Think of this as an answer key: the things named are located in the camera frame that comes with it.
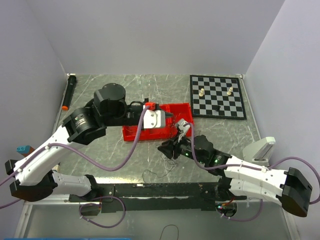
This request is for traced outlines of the red three-compartment bin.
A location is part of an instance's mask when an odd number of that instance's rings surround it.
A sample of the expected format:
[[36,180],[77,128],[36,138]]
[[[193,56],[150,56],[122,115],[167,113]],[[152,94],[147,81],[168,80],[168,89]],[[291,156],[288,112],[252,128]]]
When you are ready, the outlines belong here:
[[175,125],[181,119],[194,123],[191,106],[187,102],[160,104],[159,107],[173,114],[173,116],[166,119],[164,128],[143,129],[140,134],[140,141],[166,140],[174,137],[178,132]]

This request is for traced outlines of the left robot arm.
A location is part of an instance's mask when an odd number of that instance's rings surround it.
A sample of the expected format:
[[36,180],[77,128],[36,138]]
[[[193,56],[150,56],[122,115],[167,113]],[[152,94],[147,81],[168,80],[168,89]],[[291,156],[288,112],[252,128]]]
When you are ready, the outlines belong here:
[[[11,196],[19,200],[37,202],[52,194],[71,194],[87,201],[95,200],[100,189],[94,176],[60,174],[53,167],[76,153],[96,167],[115,172],[131,158],[142,130],[160,129],[172,113],[158,103],[133,101],[126,103],[126,90],[117,83],[108,83],[94,92],[84,107],[77,108],[63,120],[52,136],[21,160],[5,163],[7,178],[14,178],[9,185]],[[106,167],[79,150],[106,135],[107,127],[136,126],[133,145],[125,159],[115,167]]]

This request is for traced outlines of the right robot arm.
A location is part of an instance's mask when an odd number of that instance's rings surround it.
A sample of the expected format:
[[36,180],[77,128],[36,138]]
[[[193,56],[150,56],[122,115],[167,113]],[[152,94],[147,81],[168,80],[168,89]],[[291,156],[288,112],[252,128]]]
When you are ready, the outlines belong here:
[[296,168],[268,169],[246,162],[214,148],[204,135],[192,139],[174,137],[157,148],[168,159],[184,156],[214,176],[220,176],[217,194],[223,199],[232,196],[258,198],[280,205],[298,217],[306,217],[312,186]]

